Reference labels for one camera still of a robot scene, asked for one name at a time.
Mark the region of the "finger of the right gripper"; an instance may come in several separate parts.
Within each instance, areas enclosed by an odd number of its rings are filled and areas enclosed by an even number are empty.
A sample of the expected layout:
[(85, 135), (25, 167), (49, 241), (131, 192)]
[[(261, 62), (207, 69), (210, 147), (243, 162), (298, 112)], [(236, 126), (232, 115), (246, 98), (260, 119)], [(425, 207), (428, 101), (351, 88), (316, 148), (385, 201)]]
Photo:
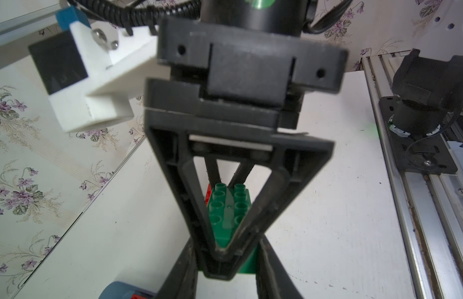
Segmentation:
[[(198, 264), (212, 279), (231, 280), (261, 236), (331, 159), (334, 143), (273, 128), (148, 108), (147, 138), (187, 224)], [(220, 248), (201, 193), (194, 158), (269, 168), (271, 174), (230, 243)]]

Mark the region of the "blue-grey plastic tray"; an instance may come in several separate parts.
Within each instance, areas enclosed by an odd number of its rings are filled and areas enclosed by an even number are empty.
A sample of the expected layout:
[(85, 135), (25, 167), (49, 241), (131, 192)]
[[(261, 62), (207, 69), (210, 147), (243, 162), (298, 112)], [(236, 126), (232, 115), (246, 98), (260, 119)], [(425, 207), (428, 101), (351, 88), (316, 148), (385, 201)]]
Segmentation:
[(131, 299), (133, 294), (139, 294), (148, 299), (155, 299), (156, 293), (141, 289), (134, 285), (115, 281), (110, 283), (99, 295), (99, 299)]

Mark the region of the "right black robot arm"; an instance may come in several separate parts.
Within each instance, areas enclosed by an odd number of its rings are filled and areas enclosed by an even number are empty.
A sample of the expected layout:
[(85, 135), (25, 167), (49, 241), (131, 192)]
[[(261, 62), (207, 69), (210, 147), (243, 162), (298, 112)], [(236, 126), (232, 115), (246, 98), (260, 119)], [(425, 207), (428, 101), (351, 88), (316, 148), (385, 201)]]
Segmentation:
[[(300, 39), (332, 27), (350, 6), (342, 1), (316, 21), (316, 1), (186, 1), (165, 9), (109, 1), (77, 1), (131, 32), (159, 26), (157, 59), (169, 80), (148, 79), (144, 128), (177, 200), (198, 264), (230, 280), (261, 236), (325, 166), (333, 143), (278, 132), (297, 126), (306, 92), (337, 93), (348, 52)], [(220, 159), (239, 164), (231, 184), (254, 166), (271, 174), (226, 247), (205, 209), (194, 158), (205, 160), (211, 184)]]

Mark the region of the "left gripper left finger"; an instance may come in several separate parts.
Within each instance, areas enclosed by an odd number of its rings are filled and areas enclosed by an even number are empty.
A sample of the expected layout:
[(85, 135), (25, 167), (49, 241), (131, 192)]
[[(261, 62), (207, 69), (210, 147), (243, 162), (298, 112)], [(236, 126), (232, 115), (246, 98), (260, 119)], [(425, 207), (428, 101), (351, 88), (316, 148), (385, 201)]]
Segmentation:
[(157, 293), (157, 299), (194, 299), (197, 292), (198, 265), (191, 239)]

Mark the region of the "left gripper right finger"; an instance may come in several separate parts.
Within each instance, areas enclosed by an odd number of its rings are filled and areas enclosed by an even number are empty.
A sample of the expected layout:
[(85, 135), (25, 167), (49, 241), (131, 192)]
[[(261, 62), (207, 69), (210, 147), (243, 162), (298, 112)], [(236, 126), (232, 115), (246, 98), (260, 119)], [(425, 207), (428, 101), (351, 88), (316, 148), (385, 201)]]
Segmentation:
[(265, 235), (257, 249), (256, 286), (259, 299), (303, 299)]

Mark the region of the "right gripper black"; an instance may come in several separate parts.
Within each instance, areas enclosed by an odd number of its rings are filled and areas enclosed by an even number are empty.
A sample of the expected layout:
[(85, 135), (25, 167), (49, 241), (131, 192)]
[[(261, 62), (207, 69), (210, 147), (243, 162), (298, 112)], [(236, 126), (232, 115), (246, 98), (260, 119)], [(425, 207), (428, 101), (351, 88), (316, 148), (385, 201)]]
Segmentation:
[[(179, 18), (160, 23), (157, 60), (168, 80), (146, 83), (147, 108), (295, 129), (304, 95), (338, 93), (348, 51), (322, 42)], [(205, 157), (211, 187), (221, 183), (217, 159)], [(255, 167), (242, 162), (228, 187), (245, 184)]]

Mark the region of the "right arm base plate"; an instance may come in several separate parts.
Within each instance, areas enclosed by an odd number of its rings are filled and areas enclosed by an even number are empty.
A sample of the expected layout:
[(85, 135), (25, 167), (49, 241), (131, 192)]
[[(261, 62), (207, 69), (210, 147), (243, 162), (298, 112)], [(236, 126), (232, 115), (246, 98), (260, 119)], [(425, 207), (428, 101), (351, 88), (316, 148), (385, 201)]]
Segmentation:
[(463, 56), (448, 61), (413, 49), (395, 72), (393, 94), (379, 101), (393, 158), (401, 172), (454, 174), (441, 134), (463, 110)]

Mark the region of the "green lego brick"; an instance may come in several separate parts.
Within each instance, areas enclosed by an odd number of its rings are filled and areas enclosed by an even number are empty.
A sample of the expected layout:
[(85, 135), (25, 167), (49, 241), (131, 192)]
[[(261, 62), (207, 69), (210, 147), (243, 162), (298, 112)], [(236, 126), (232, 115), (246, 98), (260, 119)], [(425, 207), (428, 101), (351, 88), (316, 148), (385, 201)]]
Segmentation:
[(218, 183), (212, 188), (208, 216), (217, 245), (225, 248), (251, 208), (250, 192), (245, 184), (228, 187)]

